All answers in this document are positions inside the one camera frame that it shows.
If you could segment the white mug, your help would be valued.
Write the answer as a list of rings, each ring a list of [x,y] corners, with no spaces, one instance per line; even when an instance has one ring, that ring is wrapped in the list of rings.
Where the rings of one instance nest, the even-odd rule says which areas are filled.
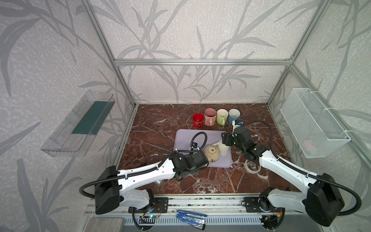
[[[230,152],[230,147],[223,144],[222,140],[216,143],[215,146],[219,149],[220,156],[227,156]]]

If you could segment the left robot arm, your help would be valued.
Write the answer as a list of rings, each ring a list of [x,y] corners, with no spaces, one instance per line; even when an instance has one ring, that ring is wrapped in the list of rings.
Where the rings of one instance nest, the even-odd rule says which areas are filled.
[[[209,165],[209,160],[200,149],[188,151],[175,150],[157,163],[147,166],[117,170],[110,166],[96,181],[84,184],[79,193],[95,200],[95,213],[103,215],[117,209],[120,205],[146,209],[155,204],[151,190],[141,190],[156,181],[182,180],[199,174]]]

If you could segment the red mug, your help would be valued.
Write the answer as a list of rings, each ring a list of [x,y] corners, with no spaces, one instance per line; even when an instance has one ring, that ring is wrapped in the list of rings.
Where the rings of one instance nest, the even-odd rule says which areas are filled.
[[[196,113],[192,116],[193,127],[200,130],[204,125],[204,115]]]

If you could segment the blue mug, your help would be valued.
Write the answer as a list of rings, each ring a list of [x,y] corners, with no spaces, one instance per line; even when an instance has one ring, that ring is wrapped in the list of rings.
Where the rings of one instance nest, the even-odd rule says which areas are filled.
[[[241,112],[238,109],[229,110],[228,123],[232,125],[233,121],[238,120]]]

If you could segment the pink patterned mug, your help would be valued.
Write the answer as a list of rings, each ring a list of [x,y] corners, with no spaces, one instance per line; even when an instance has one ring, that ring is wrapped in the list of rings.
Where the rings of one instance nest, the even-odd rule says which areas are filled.
[[[215,109],[208,108],[204,112],[204,125],[211,127],[215,124],[217,112]]]

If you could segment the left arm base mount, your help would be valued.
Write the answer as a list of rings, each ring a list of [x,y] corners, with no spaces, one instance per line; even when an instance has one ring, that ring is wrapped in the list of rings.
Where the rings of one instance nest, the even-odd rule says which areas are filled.
[[[159,213],[167,213],[169,206],[169,198],[168,197],[156,197],[155,203],[146,206],[143,209],[137,209],[130,207],[128,212],[135,214],[144,214],[144,213],[151,213],[151,214],[159,214]]]

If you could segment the light green mug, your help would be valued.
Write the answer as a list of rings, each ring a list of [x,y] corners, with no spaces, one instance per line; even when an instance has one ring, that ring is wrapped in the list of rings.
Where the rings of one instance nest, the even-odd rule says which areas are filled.
[[[229,112],[225,109],[219,109],[216,112],[216,122],[220,126],[224,126],[228,120]]]

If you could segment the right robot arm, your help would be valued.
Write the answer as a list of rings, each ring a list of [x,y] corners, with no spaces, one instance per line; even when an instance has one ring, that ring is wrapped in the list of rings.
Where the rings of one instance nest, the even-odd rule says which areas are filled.
[[[362,199],[355,191],[336,183],[326,173],[309,172],[276,155],[272,148],[256,144],[244,126],[235,128],[232,133],[222,133],[221,143],[239,150],[247,161],[276,173],[299,190],[270,188],[261,194],[267,205],[305,213],[325,227],[337,216],[351,215],[362,206]]]

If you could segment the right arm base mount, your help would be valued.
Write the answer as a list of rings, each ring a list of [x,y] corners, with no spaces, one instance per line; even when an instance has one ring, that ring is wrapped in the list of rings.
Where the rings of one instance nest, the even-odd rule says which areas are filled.
[[[273,206],[264,195],[247,196],[240,202],[247,213],[269,213],[273,211]]]

